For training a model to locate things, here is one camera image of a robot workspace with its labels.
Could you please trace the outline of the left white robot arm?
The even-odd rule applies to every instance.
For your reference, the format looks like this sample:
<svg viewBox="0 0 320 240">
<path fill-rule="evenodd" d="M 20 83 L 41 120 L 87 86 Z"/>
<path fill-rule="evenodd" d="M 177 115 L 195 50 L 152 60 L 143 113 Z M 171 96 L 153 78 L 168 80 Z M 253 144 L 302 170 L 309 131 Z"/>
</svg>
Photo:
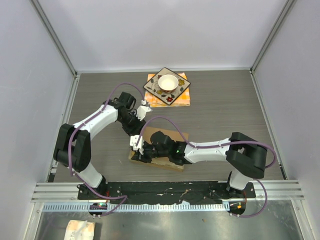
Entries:
<svg viewBox="0 0 320 240">
<path fill-rule="evenodd" d="M 151 108 L 142 101 L 135 108 L 136 99 L 127 92 L 107 100 L 94 113 L 74 124 L 65 123 L 59 128 L 53 159 L 71 170 L 89 186 L 89 194 L 100 200 L 107 192 L 106 178 L 91 163 L 91 142 L 104 128 L 121 123 L 124 132 L 138 136 L 146 124 L 144 118 Z"/>
</svg>

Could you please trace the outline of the brown cardboard express box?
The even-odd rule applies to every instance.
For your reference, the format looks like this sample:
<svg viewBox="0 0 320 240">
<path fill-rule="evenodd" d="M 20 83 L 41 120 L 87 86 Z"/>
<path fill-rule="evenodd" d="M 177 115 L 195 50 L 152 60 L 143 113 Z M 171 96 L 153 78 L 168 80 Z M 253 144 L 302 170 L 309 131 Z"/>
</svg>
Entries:
<svg viewBox="0 0 320 240">
<path fill-rule="evenodd" d="M 143 140 L 151 144 L 150 138 L 152 134 L 158 131 L 161 131 L 163 134 L 168 135 L 174 141 L 181 141 L 181 142 L 185 141 L 178 131 L 173 131 L 173 130 L 168 130 L 163 128 L 156 128 L 156 127 L 149 127 L 149 126 L 147 126 L 146 129 L 144 130 L 144 133 L 142 135 Z M 132 160 L 133 155 L 134 155 L 134 152 L 131 150 L 128 155 L 128 159 L 131 163 L 141 164 L 144 166 L 149 166 L 154 168 L 161 168 L 169 171 L 177 171 L 177 172 L 183 172 L 185 168 L 184 165 L 174 164 L 167 157 L 153 158 L 150 163 L 144 163 L 142 161 Z"/>
</svg>

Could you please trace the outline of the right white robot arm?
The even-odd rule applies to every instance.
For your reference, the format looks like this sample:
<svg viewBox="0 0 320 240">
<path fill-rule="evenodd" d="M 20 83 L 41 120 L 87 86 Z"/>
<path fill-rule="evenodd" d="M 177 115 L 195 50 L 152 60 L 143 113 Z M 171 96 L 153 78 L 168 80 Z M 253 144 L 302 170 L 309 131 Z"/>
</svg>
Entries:
<svg viewBox="0 0 320 240">
<path fill-rule="evenodd" d="M 243 193 L 251 180 L 265 176 L 267 152 L 273 149 L 240 132 L 231 137 L 214 142 L 176 141 L 162 131 L 155 132 L 147 142 L 141 135 L 130 137 L 129 145 L 133 151 L 132 160 L 151 163 L 156 158 L 168 158 L 177 166 L 200 162 L 227 162 L 233 166 L 230 172 L 226 193 L 233 198 Z"/>
</svg>

